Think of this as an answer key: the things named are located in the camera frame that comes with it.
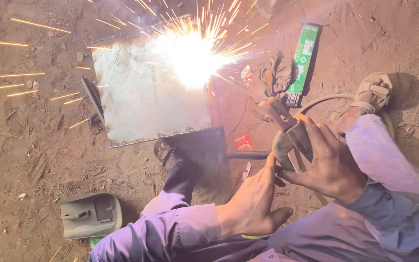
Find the foot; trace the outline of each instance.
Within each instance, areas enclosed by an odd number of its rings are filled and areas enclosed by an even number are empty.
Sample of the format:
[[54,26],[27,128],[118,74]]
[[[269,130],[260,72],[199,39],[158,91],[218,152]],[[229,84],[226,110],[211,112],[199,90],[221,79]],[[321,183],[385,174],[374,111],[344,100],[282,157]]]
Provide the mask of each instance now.
[[171,170],[173,164],[182,161],[180,155],[176,153],[176,147],[169,145],[164,140],[159,140],[154,144],[154,155],[168,171]]
[[[381,78],[370,80],[373,85],[388,88],[389,84]],[[334,133],[345,137],[348,131],[352,129],[355,121],[366,114],[376,114],[388,103],[388,98],[384,98],[382,95],[377,95],[372,91],[362,92],[357,95],[355,102],[365,102],[370,104],[375,110],[369,110],[359,106],[352,106],[346,110],[339,119],[334,123],[332,130]]]

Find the metal pipe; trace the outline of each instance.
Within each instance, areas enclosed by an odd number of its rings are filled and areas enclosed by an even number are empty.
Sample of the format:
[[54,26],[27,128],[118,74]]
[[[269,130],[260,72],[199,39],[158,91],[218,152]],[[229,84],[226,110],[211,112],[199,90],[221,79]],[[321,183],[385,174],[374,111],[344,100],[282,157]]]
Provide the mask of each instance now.
[[232,151],[227,152],[227,158],[259,160],[268,158],[270,153],[269,151]]

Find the dirt ground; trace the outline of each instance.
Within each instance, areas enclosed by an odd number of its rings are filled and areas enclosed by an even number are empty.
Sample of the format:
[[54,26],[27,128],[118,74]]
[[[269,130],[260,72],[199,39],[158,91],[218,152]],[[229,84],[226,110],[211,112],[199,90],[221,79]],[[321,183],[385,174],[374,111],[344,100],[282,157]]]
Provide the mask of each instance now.
[[[168,0],[167,4],[177,15],[195,9],[193,1],[184,1],[177,8],[180,2]],[[125,4],[139,11],[132,14]],[[242,2],[241,13],[245,14],[251,4]],[[29,45],[0,46],[0,74],[46,73],[0,78],[0,86],[27,80],[40,85],[39,98],[7,98],[15,89],[0,90],[0,261],[48,261],[59,247],[62,248],[54,262],[76,258],[86,261],[90,252],[88,241],[65,241],[56,199],[113,193],[121,201],[125,225],[137,220],[139,212],[162,188],[166,171],[154,157],[153,142],[109,149],[104,130],[91,132],[87,124],[69,129],[94,113],[88,98],[68,105],[62,104],[64,100],[50,100],[73,92],[80,92],[78,98],[86,97],[80,76],[93,73],[73,68],[93,68],[86,46],[102,37],[131,30],[115,29],[95,18],[113,23],[109,14],[124,20],[149,16],[140,8],[131,0],[0,0],[0,41]],[[46,28],[13,22],[11,17],[72,33],[51,34]],[[236,19],[235,28],[242,29],[245,20]],[[396,141],[404,155],[419,167],[419,0],[298,0],[265,28],[266,36],[258,42],[257,49],[271,52],[242,61],[239,69],[249,64],[256,72],[277,49],[286,57],[293,57],[299,29],[306,22],[322,25],[323,29],[314,74],[301,103],[327,94],[354,94],[369,73],[390,73],[395,92],[388,113]],[[258,13],[249,24],[254,30],[265,21]],[[77,61],[78,52],[83,53],[82,62]],[[94,80],[93,75],[86,77]],[[275,128],[255,117],[257,108],[248,96],[226,82],[218,83],[224,130],[204,134],[205,142],[222,141],[223,148],[236,150],[234,139],[248,132],[254,150],[268,151]],[[263,93],[256,85],[250,88],[251,92]],[[331,126],[349,102],[324,102],[309,110],[308,115]],[[189,141],[199,137],[184,140],[191,144]],[[240,186],[247,160],[232,159],[227,163],[204,150],[193,154],[206,159],[208,166],[194,191],[192,204],[224,204]],[[250,162],[254,166],[252,175],[264,163]],[[22,193],[26,197],[21,201],[17,197]],[[280,206],[294,208],[291,220],[295,220],[314,212],[321,204],[310,190],[288,184],[276,189],[273,208]]]

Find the steel plate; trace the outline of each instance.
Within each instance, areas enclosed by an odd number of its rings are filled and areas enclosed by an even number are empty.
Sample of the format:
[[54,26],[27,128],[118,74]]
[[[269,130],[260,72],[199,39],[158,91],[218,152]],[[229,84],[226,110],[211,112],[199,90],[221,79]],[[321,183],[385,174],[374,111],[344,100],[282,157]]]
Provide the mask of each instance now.
[[187,89],[167,66],[153,62],[153,37],[130,33],[93,49],[110,147],[211,127],[208,91]]

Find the pebble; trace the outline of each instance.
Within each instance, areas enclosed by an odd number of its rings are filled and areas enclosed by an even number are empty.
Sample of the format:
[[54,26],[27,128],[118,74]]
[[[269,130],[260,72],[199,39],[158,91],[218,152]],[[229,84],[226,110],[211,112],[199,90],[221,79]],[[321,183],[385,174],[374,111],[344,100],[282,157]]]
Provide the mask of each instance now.
[[[40,84],[37,81],[33,81],[33,90],[38,90],[40,88]],[[40,98],[38,93],[32,93],[32,98]]]
[[27,84],[26,84],[26,87],[27,87],[28,89],[30,89],[30,88],[32,88],[32,86],[33,86],[33,81],[32,81],[32,80],[28,80],[28,81],[27,81]]
[[82,62],[83,61],[83,53],[77,52],[77,61]]

